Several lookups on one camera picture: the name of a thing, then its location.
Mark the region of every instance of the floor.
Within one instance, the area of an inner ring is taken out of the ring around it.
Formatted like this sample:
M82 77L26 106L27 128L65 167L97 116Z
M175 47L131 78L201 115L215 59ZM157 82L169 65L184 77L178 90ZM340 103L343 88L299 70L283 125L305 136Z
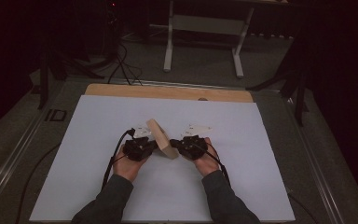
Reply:
M200 47L195 48L189 44L198 43L183 40L183 34L176 36L170 73L162 71L163 32L154 35L147 44L123 39L125 48L120 47L120 55L127 51L124 69L131 83L245 90L272 77L291 44L290 39L247 37L241 52L245 78L237 79L227 46L199 43ZM78 98L87 86L93 82L106 83L116 66L115 63L96 70L105 77L99 80L68 69L71 75L66 81L50 79L50 100L44 110L37 110L38 95L29 93L0 120L0 175L6 174L0 178L3 183L0 185L0 223L14 222L19 207L22 208L20 223L29 222L56 151L49 153L40 164L39 159L61 142ZM126 84L123 75L118 69L111 83ZM38 71L31 77L37 82ZM278 93L281 85L277 83L251 94L265 123L283 182L295 198L291 204L296 221L291 223L316 223L310 214L317 223L358 223L357 185L313 101L312 92L307 91L304 127L299 127L293 117L296 99L283 99ZM68 115L63 121L48 120L50 109L67 111ZM14 152L20 156L10 163L8 159ZM37 164L21 204L27 178Z

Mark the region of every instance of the black controller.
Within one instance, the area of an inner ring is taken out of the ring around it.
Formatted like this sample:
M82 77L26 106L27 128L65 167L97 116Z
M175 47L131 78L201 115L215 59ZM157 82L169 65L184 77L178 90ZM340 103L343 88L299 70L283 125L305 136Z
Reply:
M198 135L184 137L183 140L170 140L171 146L176 147L181 155L194 161L208 150L208 146L204 138L199 138Z
M123 153L132 161L142 161L158 148L156 141L149 142L148 140L147 137L127 140L123 147Z

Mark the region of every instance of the sleeve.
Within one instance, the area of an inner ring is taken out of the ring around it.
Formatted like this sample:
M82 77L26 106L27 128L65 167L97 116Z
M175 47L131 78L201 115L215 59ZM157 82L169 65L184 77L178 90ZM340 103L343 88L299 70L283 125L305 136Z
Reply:
M235 195L221 171L214 171L202 179L211 218L219 224L260 223L245 203Z
M120 175L112 175L96 199L83 207L72 219L72 224L118 224L132 193L133 185Z

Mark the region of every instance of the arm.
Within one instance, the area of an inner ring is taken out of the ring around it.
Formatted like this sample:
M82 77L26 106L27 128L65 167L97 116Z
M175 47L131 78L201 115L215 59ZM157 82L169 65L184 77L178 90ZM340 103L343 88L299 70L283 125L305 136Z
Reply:
M205 138L205 141L211 144L209 138ZM208 151L216 157L212 147L208 146ZM234 190L228 185L215 160L204 154L194 163L202 176L204 176L202 184L207 195L211 218L215 223L260 223L257 216L235 195Z
M72 224L118 224L121 223L123 210L130 198L132 181L138 175L139 169L146 162L131 161L123 157L121 150L113 165L114 174L107 182L96 199L83 207L72 219Z

